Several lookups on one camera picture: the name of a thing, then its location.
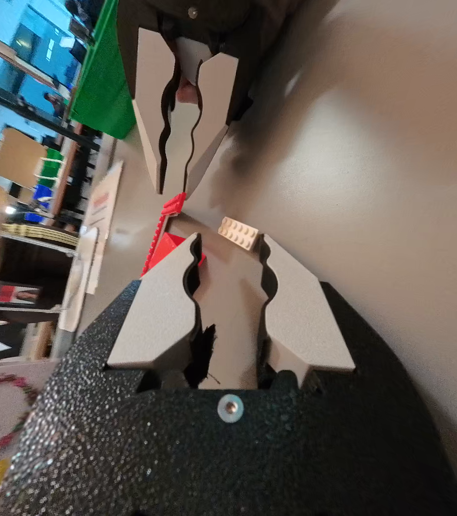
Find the blue storage bins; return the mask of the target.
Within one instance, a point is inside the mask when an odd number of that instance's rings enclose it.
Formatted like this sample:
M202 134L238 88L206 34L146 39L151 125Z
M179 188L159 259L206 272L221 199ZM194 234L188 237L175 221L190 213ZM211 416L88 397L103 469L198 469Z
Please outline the blue storage bins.
M37 184L30 202L24 212L24 220L29 223L41 223L45 219L51 219L51 201L53 199L51 188Z

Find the person's right hand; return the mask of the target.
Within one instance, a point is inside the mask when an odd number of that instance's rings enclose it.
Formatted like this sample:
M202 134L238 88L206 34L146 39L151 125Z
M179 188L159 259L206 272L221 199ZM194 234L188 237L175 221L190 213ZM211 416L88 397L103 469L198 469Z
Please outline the person's right hand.
M185 76L180 78L175 99L179 103L198 104L198 92L195 84L191 83Z

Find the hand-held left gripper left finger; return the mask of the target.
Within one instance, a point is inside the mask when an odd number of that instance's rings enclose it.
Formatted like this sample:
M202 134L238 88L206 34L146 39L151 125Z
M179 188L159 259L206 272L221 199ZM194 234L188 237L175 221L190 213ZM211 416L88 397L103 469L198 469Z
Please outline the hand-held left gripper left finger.
M149 270L108 358L115 369L184 370L201 329L193 295L200 285L202 238L193 233Z

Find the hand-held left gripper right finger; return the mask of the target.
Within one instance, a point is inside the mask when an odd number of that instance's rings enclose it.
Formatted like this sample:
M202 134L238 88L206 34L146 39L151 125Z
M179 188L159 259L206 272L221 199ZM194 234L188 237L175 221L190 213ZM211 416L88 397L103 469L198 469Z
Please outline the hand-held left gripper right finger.
M313 371L351 373L355 363L318 278L268 234L261 236L258 385L281 371L302 388Z

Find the small tan lego plate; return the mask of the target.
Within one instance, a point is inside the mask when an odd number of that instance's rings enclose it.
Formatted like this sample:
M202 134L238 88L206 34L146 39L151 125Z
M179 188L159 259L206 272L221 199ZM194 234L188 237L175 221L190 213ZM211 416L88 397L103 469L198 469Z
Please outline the small tan lego plate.
M223 217L218 234L247 252L252 252L259 238L259 231L230 217Z

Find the white paper sheets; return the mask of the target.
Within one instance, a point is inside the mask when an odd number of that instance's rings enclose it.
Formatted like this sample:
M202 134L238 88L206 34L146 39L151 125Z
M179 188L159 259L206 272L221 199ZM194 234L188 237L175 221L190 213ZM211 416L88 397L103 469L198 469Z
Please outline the white paper sheets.
M92 258L89 282L86 287L88 294L95 294L103 262L103 254L109 238L113 212L116 207L117 191L123 171L123 160L115 162L106 175L92 190L89 205L85 214L86 229L97 229L95 253Z

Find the red plastic block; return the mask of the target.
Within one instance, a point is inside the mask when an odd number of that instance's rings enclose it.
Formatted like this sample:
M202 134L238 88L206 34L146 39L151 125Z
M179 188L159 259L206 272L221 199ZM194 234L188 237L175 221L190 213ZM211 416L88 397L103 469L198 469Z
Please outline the red plastic block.
M166 232L157 245L148 270L141 274L184 280L199 277L199 269L204 261L203 239L199 232L187 238Z

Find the green storage bins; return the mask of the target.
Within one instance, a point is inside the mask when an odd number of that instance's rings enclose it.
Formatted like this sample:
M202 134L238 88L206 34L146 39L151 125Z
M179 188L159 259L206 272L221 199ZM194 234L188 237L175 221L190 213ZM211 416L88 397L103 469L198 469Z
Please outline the green storage bins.
M46 186L53 189L55 184L58 184L59 174L62 165L64 164L64 156L60 151L48 148L46 156L41 158L38 164L37 185Z

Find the green plastic bin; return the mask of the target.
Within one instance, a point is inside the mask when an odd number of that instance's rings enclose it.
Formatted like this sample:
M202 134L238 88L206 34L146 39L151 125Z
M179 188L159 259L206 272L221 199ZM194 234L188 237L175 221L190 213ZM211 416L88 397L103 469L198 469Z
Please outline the green plastic bin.
M70 105L70 119L123 140L136 120L118 45L118 3L103 4Z

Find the red angled lego plate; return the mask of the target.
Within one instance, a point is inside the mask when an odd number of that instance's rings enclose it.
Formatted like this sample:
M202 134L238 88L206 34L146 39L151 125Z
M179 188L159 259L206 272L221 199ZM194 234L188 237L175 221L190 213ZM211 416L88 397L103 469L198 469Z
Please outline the red angled lego plate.
M154 231L153 239L148 249L148 254L145 259L145 263L141 272L140 277L143 277L149 270L149 265L156 251L159 243L161 233L166 228L167 221L170 217L179 216L183 209L183 204L186 200L186 192L181 192L166 203L164 203L160 216Z

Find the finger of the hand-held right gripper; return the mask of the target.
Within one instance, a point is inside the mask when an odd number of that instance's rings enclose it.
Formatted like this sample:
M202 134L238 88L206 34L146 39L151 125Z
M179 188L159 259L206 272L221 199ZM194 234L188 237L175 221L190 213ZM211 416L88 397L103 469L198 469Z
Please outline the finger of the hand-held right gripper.
M179 37L176 56L181 76L195 84L199 116L191 130L192 152L185 168L186 198L204 177L227 133L227 117L236 78L238 59L225 53L213 55L201 42Z
M180 65L164 37L140 28L133 106L148 174L158 195L165 183L170 113L179 79Z

